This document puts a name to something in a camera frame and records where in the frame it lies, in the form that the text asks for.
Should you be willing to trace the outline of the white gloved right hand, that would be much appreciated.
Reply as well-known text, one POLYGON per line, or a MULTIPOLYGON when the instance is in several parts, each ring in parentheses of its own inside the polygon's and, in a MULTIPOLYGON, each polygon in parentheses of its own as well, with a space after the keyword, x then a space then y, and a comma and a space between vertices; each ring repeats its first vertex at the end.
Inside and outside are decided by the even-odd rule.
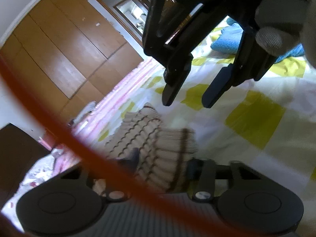
POLYGON ((255 21, 256 42, 268 54, 278 57, 302 44, 315 67, 315 0, 262 0, 255 21))

